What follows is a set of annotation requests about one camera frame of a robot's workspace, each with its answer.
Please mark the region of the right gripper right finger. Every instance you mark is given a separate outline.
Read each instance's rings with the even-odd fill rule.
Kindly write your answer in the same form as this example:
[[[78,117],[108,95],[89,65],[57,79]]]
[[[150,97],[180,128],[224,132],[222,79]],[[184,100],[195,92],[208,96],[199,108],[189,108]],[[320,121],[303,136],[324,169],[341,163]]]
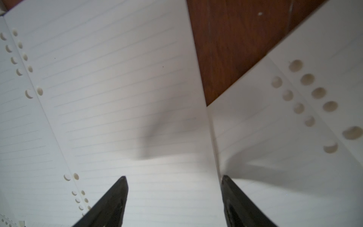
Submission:
[[[228,227],[277,227],[227,175],[221,192]]]

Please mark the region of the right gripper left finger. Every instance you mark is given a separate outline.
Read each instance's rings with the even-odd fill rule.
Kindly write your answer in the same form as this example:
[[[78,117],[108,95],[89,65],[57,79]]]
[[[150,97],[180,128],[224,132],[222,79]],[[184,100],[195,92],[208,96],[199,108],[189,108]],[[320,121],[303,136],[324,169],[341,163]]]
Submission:
[[[125,176],[120,177],[73,227],[121,227],[128,190],[127,178]]]

